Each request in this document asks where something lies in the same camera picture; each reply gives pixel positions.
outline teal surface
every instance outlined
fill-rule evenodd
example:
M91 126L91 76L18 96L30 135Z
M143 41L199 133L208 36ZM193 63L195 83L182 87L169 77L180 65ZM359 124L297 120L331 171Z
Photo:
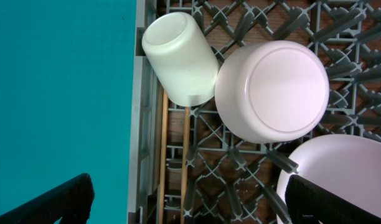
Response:
M83 172L126 220L136 1L0 1L0 215Z

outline white cup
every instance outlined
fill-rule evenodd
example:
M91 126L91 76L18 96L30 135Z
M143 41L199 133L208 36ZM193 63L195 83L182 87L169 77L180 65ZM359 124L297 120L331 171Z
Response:
M160 17L146 29L142 47L175 104L200 105L214 96L219 63L192 16Z
M215 103L238 137L254 143L290 141L321 120L329 81L305 46L278 40L236 50L222 65Z

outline dish rack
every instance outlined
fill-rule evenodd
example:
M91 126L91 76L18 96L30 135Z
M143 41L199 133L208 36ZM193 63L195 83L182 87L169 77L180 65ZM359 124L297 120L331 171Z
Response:
M323 134L381 142L381 1L137 4L128 223L276 223L276 215L291 223L275 184L281 170L297 173L288 159L294 149ZM220 63L241 46L270 40L310 48L330 79L321 122L294 141L252 144L225 127L214 99L191 108L169 102L141 39L158 16L179 11L194 17Z

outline white mug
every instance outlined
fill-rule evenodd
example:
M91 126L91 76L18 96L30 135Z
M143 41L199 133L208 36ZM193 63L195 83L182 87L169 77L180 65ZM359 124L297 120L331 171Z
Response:
M328 99L329 81L321 61L305 46L286 40L236 50L215 84L223 123L254 143L304 136L321 120Z
M219 63L192 16L160 17L146 29L142 47L175 104L196 106L214 96Z

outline gray dish rack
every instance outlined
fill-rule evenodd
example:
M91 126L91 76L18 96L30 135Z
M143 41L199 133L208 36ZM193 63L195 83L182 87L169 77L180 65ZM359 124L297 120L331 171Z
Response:
M141 39L157 15L177 11L195 18L209 43L213 43L211 48L220 63L247 44L293 40L309 47L322 60L331 82L329 105L323 119L309 134L291 142L257 145L242 141L219 120L214 99L190 108L186 223L205 217L217 223L276 223L274 215L261 216L259 204L263 203L284 223L291 223L286 205L275 192L277 179L258 174L266 169L266 161L286 172L296 172L298 165L287 157L294 149L292 146L322 134L351 134L381 142L381 1L138 0L128 223L158 223L159 220L158 198L153 195L161 190L163 90L144 55ZM184 110L172 103L168 109L169 113L182 114ZM181 157L181 151L180 144L168 143L167 169L181 169L178 163L182 161L177 158ZM209 153L215 153L214 159L207 158ZM235 172L231 178L220 171L227 161ZM201 182L211 178L220 182L220 187L208 194ZM242 186L250 185L250 181L258 190L245 194ZM181 196L169 189L165 192L164 209L178 211Z

